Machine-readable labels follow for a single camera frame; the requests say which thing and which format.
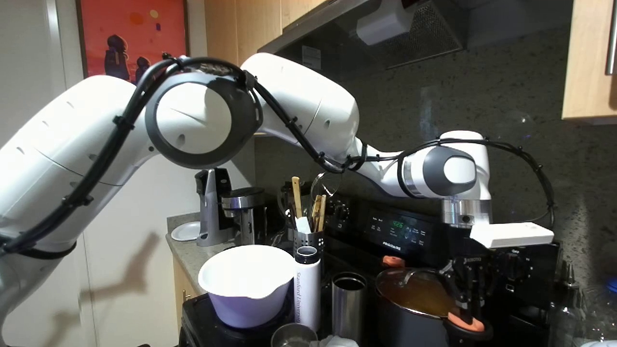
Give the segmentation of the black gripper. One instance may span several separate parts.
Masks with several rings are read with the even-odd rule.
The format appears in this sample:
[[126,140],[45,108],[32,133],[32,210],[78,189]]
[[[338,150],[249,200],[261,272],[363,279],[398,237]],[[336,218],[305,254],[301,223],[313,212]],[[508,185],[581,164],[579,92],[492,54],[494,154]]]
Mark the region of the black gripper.
[[554,299],[556,270],[556,246],[485,250],[452,258],[442,268],[442,283],[456,314],[469,322],[483,312],[546,310]]

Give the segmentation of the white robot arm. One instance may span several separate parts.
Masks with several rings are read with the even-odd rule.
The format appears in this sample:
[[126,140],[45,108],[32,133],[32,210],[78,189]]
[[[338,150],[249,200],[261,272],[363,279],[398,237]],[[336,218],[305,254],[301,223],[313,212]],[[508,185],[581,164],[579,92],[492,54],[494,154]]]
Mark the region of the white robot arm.
[[234,65],[168,58],[138,83],[91,75],[41,108],[0,150],[0,314],[14,312],[151,156],[192,167],[232,160],[259,131],[325,169],[355,171],[390,196],[446,204],[446,221],[494,250],[548,245],[535,221],[496,223],[489,139],[448,131],[421,150],[382,152],[357,137],[359,106],[319,71],[259,52]]

